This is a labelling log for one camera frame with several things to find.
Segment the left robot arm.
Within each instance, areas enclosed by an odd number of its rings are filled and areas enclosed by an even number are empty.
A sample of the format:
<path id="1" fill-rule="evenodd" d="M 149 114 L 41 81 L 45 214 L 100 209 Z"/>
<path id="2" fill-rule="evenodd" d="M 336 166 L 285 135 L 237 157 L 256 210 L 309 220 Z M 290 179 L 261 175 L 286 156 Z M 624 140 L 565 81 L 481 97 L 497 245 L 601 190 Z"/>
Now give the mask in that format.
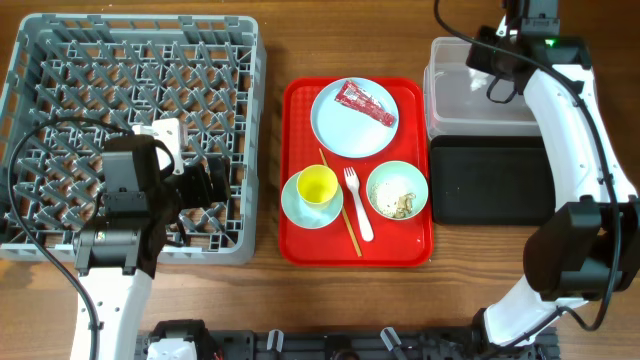
<path id="1" fill-rule="evenodd" d="M 185 209 L 230 198 L 229 164 L 220 157 L 175 173 L 159 164 L 167 146 L 150 135 L 108 140 L 102 153 L 103 215 L 75 237 L 78 279 L 88 293 L 78 304 L 71 356 L 131 359 L 166 227 Z"/>

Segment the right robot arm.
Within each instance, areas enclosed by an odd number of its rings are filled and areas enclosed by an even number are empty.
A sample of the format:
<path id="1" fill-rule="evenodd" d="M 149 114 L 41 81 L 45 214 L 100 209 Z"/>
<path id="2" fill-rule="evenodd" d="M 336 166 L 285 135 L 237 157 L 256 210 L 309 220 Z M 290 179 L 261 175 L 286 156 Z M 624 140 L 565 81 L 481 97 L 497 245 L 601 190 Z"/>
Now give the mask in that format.
<path id="1" fill-rule="evenodd" d="M 597 330 L 614 293 L 639 270 L 639 197 L 620 168 L 602 123 L 589 51 L 578 37 L 481 27 L 469 67 L 514 84 L 542 135 L 556 209 L 525 244 L 524 274 L 482 313 L 489 344 L 531 344 L 564 314 L 600 304 Z"/>

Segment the rice and food scraps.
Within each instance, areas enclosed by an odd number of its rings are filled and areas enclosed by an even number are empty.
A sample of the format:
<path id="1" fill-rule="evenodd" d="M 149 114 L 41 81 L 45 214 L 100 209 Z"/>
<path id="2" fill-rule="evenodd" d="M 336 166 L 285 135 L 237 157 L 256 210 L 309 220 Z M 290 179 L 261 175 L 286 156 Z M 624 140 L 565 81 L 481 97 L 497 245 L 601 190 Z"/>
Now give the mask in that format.
<path id="1" fill-rule="evenodd" d="M 398 182 L 379 182 L 371 190 L 370 200 L 373 207 L 383 216 L 404 219 L 413 211 L 416 195 Z"/>

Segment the green bowl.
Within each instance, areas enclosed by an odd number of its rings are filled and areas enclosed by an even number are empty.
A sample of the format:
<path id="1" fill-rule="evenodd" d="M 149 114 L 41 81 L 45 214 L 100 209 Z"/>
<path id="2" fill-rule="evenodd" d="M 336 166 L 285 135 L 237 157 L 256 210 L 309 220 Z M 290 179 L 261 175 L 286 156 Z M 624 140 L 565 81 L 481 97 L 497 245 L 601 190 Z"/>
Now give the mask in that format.
<path id="1" fill-rule="evenodd" d="M 373 207 L 372 201 L 370 200 L 372 187 L 376 183 L 386 181 L 398 182 L 404 185 L 409 192 L 416 195 L 416 198 L 413 200 L 413 211 L 409 217 L 404 219 L 388 218 L 381 215 Z M 417 216 L 425 208 L 429 199 L 429 185 L 425 175 L 414 165 L 399 160 L 387 161 L 378 165 L 368 176 L 366 196 L 375 212 L 382 217 L 397 221 L 408 220 Z"/>

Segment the light blue small bowl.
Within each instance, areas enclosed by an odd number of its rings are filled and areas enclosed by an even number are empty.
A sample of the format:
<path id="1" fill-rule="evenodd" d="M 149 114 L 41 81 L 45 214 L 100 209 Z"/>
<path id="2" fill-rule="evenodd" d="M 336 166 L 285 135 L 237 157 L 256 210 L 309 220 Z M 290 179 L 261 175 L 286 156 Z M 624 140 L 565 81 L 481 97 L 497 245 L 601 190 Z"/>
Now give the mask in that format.
<path id="1" fill-rule="evenodd" d="M 295 173 L 281 191 L 281 209 L 294 225 L 308 230 L 324 228 L 335 221 L 341 214 L 344 195 L 341 188 L 331 200 L 328 207 L 315 210 L 310 208 L 297 191 L 297 180 L 300 172 Z"/>

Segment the white napkin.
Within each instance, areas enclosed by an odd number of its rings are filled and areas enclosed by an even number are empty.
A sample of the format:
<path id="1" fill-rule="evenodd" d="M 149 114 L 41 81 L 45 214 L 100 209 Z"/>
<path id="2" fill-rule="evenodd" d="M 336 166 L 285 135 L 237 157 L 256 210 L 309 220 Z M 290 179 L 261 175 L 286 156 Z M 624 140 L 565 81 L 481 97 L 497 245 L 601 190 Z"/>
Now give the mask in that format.
<path id="1" fill-rule="evenodd" d="M 494 75 L 490 75 L 473 68 L 468 69 L 468 75 L 470 81 L 469 87 L 471 92 L 478 91 L 481 88 L 488 86 L 495 79 Z"/>

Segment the red sauce packet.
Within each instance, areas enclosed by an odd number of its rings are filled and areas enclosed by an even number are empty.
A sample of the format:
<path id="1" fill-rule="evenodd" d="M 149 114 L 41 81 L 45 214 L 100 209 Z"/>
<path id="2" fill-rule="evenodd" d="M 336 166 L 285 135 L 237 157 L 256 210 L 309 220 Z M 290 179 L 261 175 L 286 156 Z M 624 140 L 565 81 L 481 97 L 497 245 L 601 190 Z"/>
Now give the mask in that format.
<path id="1" fill-rule="evenodd" d="M 381 103 L 352 80 L 346 80 L 335 101 L 339 104 L 365 114 L 382 125 L 391 128 L 396 117 L 387 112 Z"/>

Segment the yellow plastic cup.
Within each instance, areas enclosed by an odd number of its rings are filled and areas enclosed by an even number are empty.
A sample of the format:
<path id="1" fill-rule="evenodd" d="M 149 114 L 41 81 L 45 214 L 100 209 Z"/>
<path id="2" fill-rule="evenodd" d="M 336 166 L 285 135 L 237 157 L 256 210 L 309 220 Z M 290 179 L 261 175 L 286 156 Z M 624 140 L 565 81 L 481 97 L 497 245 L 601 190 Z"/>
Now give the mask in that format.
<path id="1" fill-rule="evenodd" d="M 296 188 L 310 208 L 320 210 L 328 207 L 337 194 L 338 180 L 329 167 L 321 164 L 311 165 L 300 172 Z"/>

